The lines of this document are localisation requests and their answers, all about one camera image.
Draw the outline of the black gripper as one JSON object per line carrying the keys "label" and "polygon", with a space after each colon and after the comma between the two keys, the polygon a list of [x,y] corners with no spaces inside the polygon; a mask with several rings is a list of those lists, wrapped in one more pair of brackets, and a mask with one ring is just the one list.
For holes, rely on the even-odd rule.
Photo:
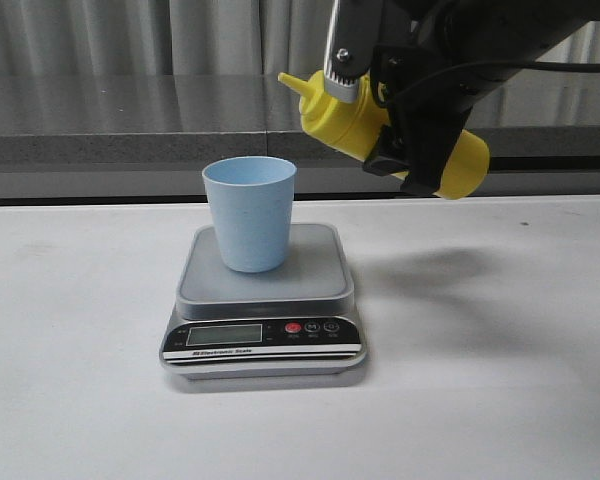
{"label": "black gripper", "polygon": [[521,70],[523,1],[346,1],[331,9],[325,91],[351,104],[370,67],[383,106],[363,170],[409,195],[473,192],[473,106]]}

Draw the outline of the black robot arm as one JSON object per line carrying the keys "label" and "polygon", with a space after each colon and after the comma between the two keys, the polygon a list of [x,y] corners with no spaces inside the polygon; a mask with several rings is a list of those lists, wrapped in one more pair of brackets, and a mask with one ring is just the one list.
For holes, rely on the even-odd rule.
{"label": "black robot arm", "polygon": [[474,105],[522,70],[600,73],[543,55],[600,21],[600,1],[338,1],[325,91],[363,109],[332,147],[411,195],[465,197],[483,182],[486,143],[468,132]]}

